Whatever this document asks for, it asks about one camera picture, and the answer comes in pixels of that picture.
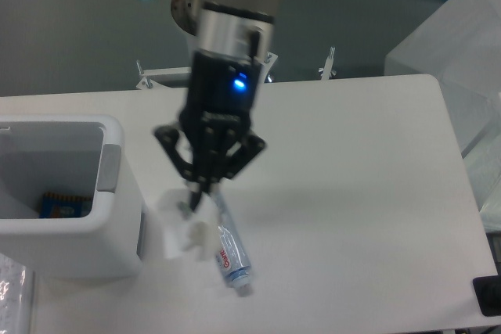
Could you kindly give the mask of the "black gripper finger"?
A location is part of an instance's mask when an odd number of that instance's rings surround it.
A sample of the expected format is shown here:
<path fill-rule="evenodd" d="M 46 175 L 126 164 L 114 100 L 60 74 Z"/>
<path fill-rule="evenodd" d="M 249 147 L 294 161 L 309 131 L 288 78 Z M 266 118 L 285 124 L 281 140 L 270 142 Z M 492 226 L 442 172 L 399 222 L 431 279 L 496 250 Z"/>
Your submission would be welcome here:
<path fill-rule="evenodd" d="M 193 213 L 197 212 L 202 191 L 200 184 L 195 179 L 193 165 L 187 162 L 177 149 L 178 142 L 181 139 L 181 131 L 178 124 L 158 126 L 153 130 L 153 135 L 160 143 L 178 174 L 187 182 L 189 189 L 188 208 Z"/>
<path fill-rule="evenodd" d="M 266 147 L 265 141 L 252 131 L 239 141 L 234 130 L 222 133 L 221 139 L 213 134 L 208 134 L 207 139 L 211 144 L 200 161 L 199 197 L 215 192 L 222 179 L 233 179 Z"/>

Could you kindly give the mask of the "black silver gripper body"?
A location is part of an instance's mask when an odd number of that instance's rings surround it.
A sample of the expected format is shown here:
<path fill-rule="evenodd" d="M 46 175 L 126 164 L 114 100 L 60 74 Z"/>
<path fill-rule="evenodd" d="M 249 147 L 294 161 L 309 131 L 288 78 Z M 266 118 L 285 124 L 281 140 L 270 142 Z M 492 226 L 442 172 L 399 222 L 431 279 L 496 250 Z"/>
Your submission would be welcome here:
<path fill-rule="evenodd" d="M 205 2 L 200 10 L 181 129 L 192 146 L 204 144 L 208 127 L 232 128 L 241 139 L 251 110 L 275 17 Z"/>

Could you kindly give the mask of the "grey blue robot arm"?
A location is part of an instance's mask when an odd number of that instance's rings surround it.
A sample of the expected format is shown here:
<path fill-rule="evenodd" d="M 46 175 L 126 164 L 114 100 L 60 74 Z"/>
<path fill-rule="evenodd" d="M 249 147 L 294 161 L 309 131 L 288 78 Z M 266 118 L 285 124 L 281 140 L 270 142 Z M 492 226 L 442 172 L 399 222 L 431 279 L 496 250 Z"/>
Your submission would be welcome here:
<path fill-rule="evenodd" d="M 155 137 L 189 186 L 189 208 L 238 175 L 266 146 L 251 110 L 281 0 L 196 0 L 186 101 Z"/>

